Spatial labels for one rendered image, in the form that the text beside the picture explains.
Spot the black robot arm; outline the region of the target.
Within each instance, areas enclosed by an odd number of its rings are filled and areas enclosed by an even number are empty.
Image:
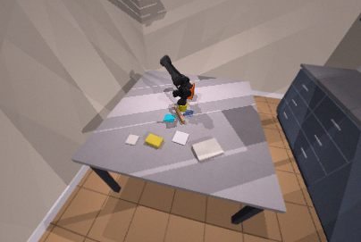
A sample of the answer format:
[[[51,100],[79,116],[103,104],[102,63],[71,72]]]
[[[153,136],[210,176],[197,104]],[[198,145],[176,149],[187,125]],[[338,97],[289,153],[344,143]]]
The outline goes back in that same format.
[[[180,91],[182,91],[185,97],[190,97],[192,94],[190,89],[193,87],[193,85],[189,82],[190,79],[178,72],[178,70],[172,65],[172,61],[168,55],[165,55],[160,59],[160,61],[161,65],[164,66],[172,76],[173,84],[178,89],[172,92],[172,96],[181,97]]]

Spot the yellow rectangular block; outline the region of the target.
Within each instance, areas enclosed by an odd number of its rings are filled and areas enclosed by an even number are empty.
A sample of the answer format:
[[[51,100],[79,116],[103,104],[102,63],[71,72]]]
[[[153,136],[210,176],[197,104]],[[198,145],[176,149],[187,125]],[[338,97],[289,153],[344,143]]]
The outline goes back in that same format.
[[[155,136],[153,134],[149,134],[147,139],[145,140],[145,143],[150,145],[150,146],[153,146],[153,147],[156,147],[159,149],[159,147],[161,146],[161,144],[164,142],[164,139],[163,138],[160,138],[158,136]]]

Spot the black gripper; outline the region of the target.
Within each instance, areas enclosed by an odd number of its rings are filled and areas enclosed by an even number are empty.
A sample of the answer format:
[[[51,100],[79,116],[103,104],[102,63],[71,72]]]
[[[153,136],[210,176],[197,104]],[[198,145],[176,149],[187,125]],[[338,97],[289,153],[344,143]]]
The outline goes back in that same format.
[[[185,105],[187,102],[187,97],[185,97],[182,93],[182,91],[180,91],[180,99],[177,102],[177,105]]]

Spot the yellow cup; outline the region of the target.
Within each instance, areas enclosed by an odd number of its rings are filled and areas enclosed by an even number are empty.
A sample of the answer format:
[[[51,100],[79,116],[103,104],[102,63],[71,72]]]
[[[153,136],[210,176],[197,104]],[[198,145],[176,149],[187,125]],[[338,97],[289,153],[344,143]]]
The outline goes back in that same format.
[[[185,105],[179,105],[179,111],[180,112],[185,112],[187,110],[187,102]]]

